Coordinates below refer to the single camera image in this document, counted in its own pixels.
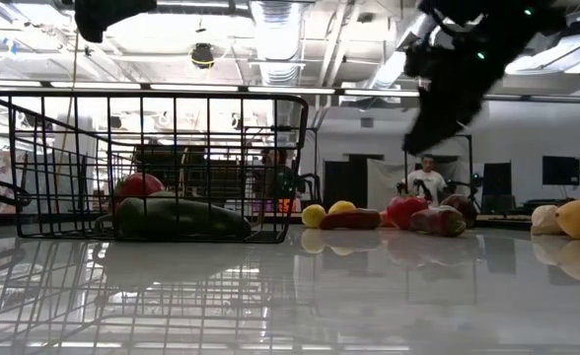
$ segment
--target white wall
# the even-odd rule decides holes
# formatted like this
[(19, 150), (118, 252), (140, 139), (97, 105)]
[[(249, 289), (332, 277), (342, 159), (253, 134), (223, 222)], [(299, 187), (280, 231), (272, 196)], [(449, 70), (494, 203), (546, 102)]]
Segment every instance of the white wall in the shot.
[[(360, 129), (358, 118), (370, 112), (352, 111), (353, 118), (342, 117), (339, 108), (335, 116), (325, 118), (319, 133), (317, 174), (323, 177), (323, 161), (343, 161), (345, 154), (383, 154), (388, 163), (403, 163), (401, 143), (414, 116), (393, 110), (392, 125), (376, 119), (373, 129)], [(534, 198), (562, 198), (567, 193), (580, 197), (580, 186), (542, 186), (542, 156), (580, 158), (580, 105), (534, 103), (487, 103), (470, 133), (473, 159), (476, 164), (512, 163), (512, 187), (518, 203)], [(432, 149), (437, 155), (462, 156), (467, 161), (466, 140), (452, 139)], [(301, 171), (314, 171), (314, 138), (302, 151)]]

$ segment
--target ceiling pipe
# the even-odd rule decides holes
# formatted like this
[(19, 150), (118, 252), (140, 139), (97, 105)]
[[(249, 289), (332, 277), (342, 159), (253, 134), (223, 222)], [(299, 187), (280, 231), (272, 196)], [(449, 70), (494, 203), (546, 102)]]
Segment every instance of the ceiling pipe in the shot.
[(351, 36), (351, 28), (358, 22), (358, 17), (360, 16), (360, 5), (358, 3), (354, 3), (353, 10), (351, 11), (351, 15), (349, 15), (349, 19), (347, 23), (347, 29), (345, 29), (344, 33), (341, 35), (340, 43), (338, 44), (338, 52), (336, 53), (336, 57), (333, 61), (333, 66), (331, 67), (331, 71), (329, 73), (329, 78), (327, 79), (327, 86), (332, 86), (334, 81), (336, 80), (336, 76), (338, 75), (338, 70), (340, 70), (340, 66), (342, 65), (342, 61), (347, 53), (347, 48), (349, 47), (349, 38)]
[(385, 60), (384, 65), (376, 70), (371, 79), (365, 83), (364, 88), (386, 90), (392, 87), (404, 70), (404, 63), (406, 61), (406, 54), (403, 52), (404, 49), (420, 38), (430, 34), (436, 27), (437, 23), (431, 16), (420, 13), (404, 32), (398, 42), (396, 50)]
[(317, 80), (316, 86), (322, 86), (326, 82), (326, 75), (327, 69), (329, 68), (329, 63), (331, 62), (331, 57), (333, 56), (333, 52), (338, 44), (338, 39), (340, 38), (340, 32), (342, 31), (342, 24), (345, 17), (345, 10), (347, 9), (347, 5), (341, 3), (338, 5), (336, 9), (336, 21), (333, 24), (331, 34), (329, 34), (329, 38), (327, 39), (327, 47), (326, 53), (324, 55), (323, 64), (321, 65), (321, 72), (319, 72), (319, 79)]
[[(253, 1), (257, 57), (295, 61), (300, 53), (301, 23), (306, 5), (284, 1)], [(299, 67), (284, 63), (260, 64), (261, 83), (271, 86), (298, 84)]]

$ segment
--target cucumber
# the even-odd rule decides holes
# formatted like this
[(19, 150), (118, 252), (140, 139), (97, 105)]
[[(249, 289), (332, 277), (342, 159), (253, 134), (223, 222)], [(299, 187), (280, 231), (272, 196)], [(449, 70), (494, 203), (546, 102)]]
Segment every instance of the cucumber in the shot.
[(240, 214), (207, 203), (176, 200), (162, 192), (143, 199), (128, 197), (117, 206), (117, 236), (137, 240), (177, 240), (186, 237), (236, 237), (251, 234), (251, 224)]

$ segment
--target wire basket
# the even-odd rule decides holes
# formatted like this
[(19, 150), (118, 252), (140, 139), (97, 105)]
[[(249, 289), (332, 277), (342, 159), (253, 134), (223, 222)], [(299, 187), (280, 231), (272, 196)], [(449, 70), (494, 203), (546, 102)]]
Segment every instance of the wire basket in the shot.
[(20, 237), (281, 243), (298, 208), (298, 97), (34, 90), (0, 105), (15, 198), (32, 200)]

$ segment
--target red tomato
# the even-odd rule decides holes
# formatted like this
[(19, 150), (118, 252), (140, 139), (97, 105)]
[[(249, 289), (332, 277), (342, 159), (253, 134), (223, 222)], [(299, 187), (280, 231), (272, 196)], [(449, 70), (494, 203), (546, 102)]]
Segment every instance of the red tomato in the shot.
[(112, 208), (113, 212), (116, 205), (123, 201), (125, 197), (142, 197), (165, 189), (163, 183), (159, 179), (149, 174), (145, 174), (144, 183), (143, 176), (144, 174), (142, 173), (134, 173), (126, 177), (125, 180), (115, 189), (114, 206)]
[(387, 208), (389, 218), (401, 230), (408, 230), (410, 226), (410, 216), (415, 212), (425, 210), (428, 208), (428, 203), (425, 199), (419, 197), (396, 197), (391, 200)]

